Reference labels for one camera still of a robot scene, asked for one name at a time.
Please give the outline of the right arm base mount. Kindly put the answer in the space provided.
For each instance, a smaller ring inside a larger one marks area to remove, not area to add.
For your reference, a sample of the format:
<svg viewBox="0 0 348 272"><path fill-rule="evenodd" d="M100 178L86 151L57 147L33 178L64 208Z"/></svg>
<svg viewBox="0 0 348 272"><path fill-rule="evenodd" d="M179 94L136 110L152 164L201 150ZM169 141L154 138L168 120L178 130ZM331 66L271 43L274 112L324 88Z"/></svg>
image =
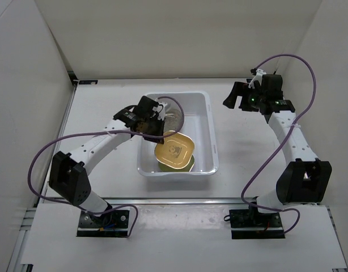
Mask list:
<svg viewBox="0 0 348 272"><path fill-rule="evenodd" d="M234 209L223 219L230 223L233 240L285 238L278 212L262 214L256 208Z"/></svg>

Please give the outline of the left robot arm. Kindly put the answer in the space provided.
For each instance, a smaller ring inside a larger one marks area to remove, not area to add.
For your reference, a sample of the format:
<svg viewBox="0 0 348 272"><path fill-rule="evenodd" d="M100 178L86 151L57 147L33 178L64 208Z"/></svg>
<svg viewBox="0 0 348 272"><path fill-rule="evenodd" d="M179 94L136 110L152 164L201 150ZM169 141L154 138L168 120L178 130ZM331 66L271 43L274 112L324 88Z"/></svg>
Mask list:
<svg viewBox="0 0 348 272"><path fill-rule="evenodd" d="M75 207L92 213L92 220L101 227L112 220L112 206L92 189L88 176L109 153L140 133L146 140L161 142L164 118L170 105L142 96L131 110L118 111L99 135L93 136L68 153L57 152L52 160L49 186Z"/></svg>

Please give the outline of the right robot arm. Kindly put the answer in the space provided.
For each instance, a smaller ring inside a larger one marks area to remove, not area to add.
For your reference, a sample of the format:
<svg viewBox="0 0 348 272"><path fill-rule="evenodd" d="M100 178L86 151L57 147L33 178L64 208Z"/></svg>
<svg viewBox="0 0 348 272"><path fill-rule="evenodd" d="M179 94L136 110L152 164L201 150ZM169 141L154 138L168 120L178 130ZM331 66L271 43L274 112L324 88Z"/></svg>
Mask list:
<svg viewBox="0 0 348 272"><path fill-rule="evenodd" d="M255 207L247 212L248 222L256 227L263 225L270 213L298 204L321 202L332 172L330 163L320 160L307 143L292 102L283 97L282 84L281 75L257 69L249 83L235 82L223 102L225 107L233 109L239 97L242 111L261 113L285 157L286 168L275 189L257 197L252 202Z"/></svg>

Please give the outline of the clear plate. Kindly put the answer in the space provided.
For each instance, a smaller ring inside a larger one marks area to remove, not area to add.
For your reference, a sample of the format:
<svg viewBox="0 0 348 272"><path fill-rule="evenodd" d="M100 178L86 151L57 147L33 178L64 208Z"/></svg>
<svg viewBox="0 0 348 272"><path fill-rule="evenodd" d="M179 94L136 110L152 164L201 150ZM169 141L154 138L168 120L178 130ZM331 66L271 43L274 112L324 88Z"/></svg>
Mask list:
<svg viewBox="0 0 348 272"><path fill-rule="evenodd" d="M164 122L164 132L179 132L184 125L184 116L180 110L173 108L165 113Z"/></svg>

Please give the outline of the yellow square plate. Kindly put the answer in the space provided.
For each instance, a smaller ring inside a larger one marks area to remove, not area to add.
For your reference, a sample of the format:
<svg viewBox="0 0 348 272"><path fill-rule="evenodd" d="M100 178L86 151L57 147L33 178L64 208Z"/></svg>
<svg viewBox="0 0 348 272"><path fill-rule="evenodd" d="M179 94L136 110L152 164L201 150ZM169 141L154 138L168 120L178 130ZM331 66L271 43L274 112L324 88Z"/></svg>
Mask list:
<svg viewBox="0 0 348 272"><path fill-rule="evenodd" d="M168 131L164 133L164 143L157 144L154 148L154 155L158 162L173 168L185 167L192 157L195 149L194 141L182 133Z"/></svg>

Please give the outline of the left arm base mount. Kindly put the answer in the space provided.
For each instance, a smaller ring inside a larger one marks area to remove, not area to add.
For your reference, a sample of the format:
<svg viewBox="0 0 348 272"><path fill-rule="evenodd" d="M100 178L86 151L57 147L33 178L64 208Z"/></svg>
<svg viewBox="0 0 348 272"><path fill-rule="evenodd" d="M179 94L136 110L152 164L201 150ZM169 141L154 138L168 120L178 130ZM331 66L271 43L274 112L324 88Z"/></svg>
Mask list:
<svg viewBox="0 0 348 272"><path fill-rule="evenodd" d="M136 206L127 204L105 210L107 213L94 214L81 209L77 226L77 237L129 238L138 219Z"/></svg>

